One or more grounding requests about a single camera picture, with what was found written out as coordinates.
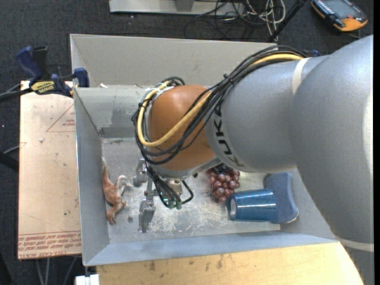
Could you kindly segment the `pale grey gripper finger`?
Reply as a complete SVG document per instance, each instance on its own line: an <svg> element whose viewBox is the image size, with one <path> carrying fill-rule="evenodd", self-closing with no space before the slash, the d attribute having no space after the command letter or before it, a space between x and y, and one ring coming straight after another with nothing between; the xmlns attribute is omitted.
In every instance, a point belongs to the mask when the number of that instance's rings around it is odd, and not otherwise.
<svg viewBox="0 0 380 285"><path fill-rule="evenodd" d="M142 233L146 233L150 222L153 219L156 207L154 206L153 200L145 199L140 204L139 210L139 228L138 230Z"/></svg>
<svg viewBox="0 0 380 285"><path fill-rule="evenodd" d="M132 177L132 183L134 187L141 187L143 183L148 181L148 174L147 174L147 164L144 159L140 159L136 170L135 175Z"/></svg>

